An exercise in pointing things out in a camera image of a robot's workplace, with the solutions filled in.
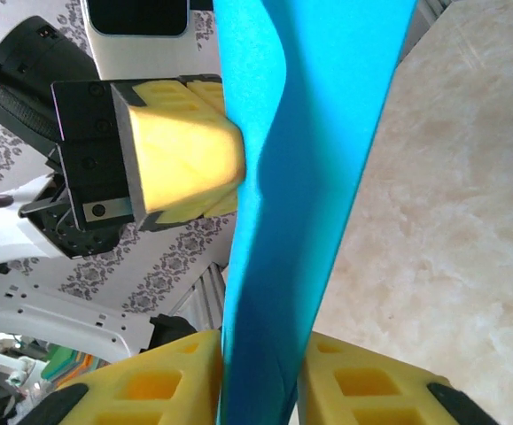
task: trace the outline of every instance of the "yellow gripper pad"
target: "yellow gripper pad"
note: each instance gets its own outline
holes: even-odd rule
[[[301,425],[498,425],[431,372],[312,334],[299,377]]]
[[[221,332],[200,332],[70,380],[19,425],[214,425],[222,373]],[[300,425],[498,425],[447,379],[321,334],[298,409]]]
[[[220,78],[112,87],[138,228],[157,231],[234,212],[245,152],[240,130],[224,115]]]
[[[221,378],[221,332],[200,332],[69,381],[88,390],[60,424],[213,425]]]

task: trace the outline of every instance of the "black screen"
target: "black screen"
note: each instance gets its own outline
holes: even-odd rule
[[[187,0],[87,0],[90,22],[106,35],[181,35]]]

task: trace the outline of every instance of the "hole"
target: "hole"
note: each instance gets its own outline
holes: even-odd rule
[[[108,120],[104,119],[97,120],[97,122],[95,123],[95,128],[100,133],[106,133],[108,130],[111,129],[111,123]]]
[[[97,166],[97,162],[94,158],[87,157],[82,159],[81,166],[85,170],[92,170]]]
[[[378,369],[339,369],[335,379],[347,397],[394,396],[400,391],[382,370]]]
[[[48,37],[50,37],[51,39],[58,38],[58,35],[55,32],[55,28],[53,28],[50,25],[46,25],[46,26],[38,29],[37,34],[39,34],[39,36],[42,38],[48,38]]]
[[[149,370],[132,376],[119,398],[123,400],[169,400],[182,374],[177,370]]]
[[[93,422],[93,425],[158,425],[161,423],[161,413],[136,412],[136,413],[101,413]]]
[[[102,217],[106,214],[106,208],[102,204],[96,204],[91,211],[95,217]]]
[[[191,344],[185,348],[182,348],[180,352],[184,352],[185,354],[191,354],[192,352],[195,352],[197,350],[197,347],[199,347],[199,344]]]
[[[328,353],[328,354],[333,354],[335,352],[341,352],[341,350],[333,345],[329,345],[329,344],[326,344],[326,343],[319,343],[317,345],[317,350],[319,350],[319,352],[325,352],[325,353]]]
[[[353,414],[359,425],[425,425],[414,409],[364,409]]]
[[[93,97],[101,97],[105,93],[105,88],[96,82],[89,85],[89,93]]]

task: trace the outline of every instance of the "yellow foam pad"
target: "yellow foam pad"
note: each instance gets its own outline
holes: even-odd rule
[[[214,425],[221,332],[200,332],[75,378],[87,394],[61,425]]]
[[[225,115],[222,84],[219,82],[192,81],[187,83],[187,88],[205,100],[222,115]]]
[[[215,205],[205,211],[205,217],[218,217],[233,213],[238,208],[237,190],[233,189],[219,200]]]
[[[220,202],[231,192],[232,188],[235,189],[233,193],[236,199],[236,186],[237,185],[235,183],[228,184],[222,188],[209,190],[206,193],[198,197],[194,197],[189,201],[184,201],[180,206],[171,208],[160,214],[156,220],[156,223],[165,224],[184,222],[187,220],[198,219],[201,216],[213,217],[213,215],[208,215],[207,211],[212,211],[217,205],[219,205]]]
[[[458,425],[427,389],[447,379],[314,333],[299,378],[303,425]]]
[[[134,91],[147,104],[128,107],[147,213],[197,203],[244,179],[240,130],[212,106],[178,81],[149,81]],[[189,210],[173,220],[189,220]]]

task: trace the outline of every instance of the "green object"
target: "green object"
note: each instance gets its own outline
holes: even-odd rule
[[[68,375],[70,375],[77,367],[79,367],[82,362],[85,360],[85,354],[82,352],[74,352],[75,358],[67,363],[62,369],[58,370],[56,374],[54,374],[48,381],[53,383],[58,383],[63,381]]]
[[[50,361],[56,352],[58,352],[59,346],[58,345],[51,345],[47,355],[45,356],[45,361]]]
[[[50,362],[42,371],[42,378],[51,381],[57,374],[77,358],[77,352],[70,348],[58,347],[50,358]]]

